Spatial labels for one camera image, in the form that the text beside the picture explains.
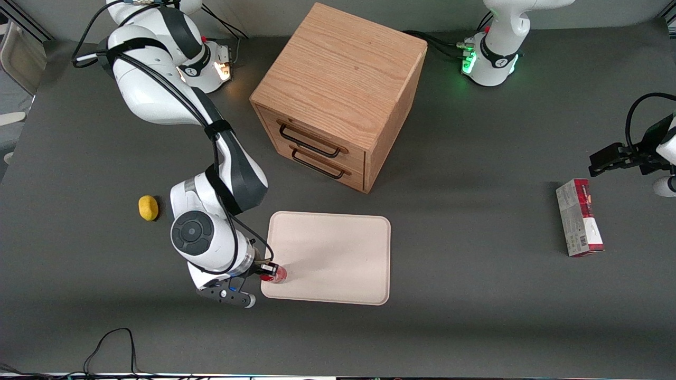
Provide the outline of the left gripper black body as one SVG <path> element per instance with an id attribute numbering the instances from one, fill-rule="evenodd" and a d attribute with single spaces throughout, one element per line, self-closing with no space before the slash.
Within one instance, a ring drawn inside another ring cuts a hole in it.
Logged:
<path id="1" fill-rule="evenodd" d="M 673 174 L 673 164 L 657 152 L 658 145 L 622 146 L 622 169 L 638 167 L 642 175 L 666 171 Z"/>

